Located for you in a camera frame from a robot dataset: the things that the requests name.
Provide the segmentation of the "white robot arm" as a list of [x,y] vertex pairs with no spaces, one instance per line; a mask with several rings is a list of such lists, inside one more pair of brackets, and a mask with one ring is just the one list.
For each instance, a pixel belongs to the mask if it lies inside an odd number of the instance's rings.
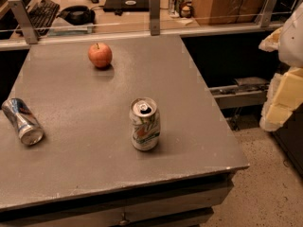
[[289,66],[286,73],[275,73],[271,79],[259,121],[263,130],[277,131],[303,103],[303,3],[258,48],[277,51],[278,59]]

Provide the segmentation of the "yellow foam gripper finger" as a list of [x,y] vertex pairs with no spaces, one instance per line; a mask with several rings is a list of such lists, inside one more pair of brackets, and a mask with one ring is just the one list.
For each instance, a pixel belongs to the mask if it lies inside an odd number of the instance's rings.
[[281,27],[276,29],[274,32],[272,32],[269,36],[267,36],[264,40],[260,42],[258,48],[266,52],[273,52],[275,50],[278,50],[279,37],[281,31]]
[[277,131],[303,103],[303,69],[291,68],[283,75],[275,73],[261,111],[260,127]]

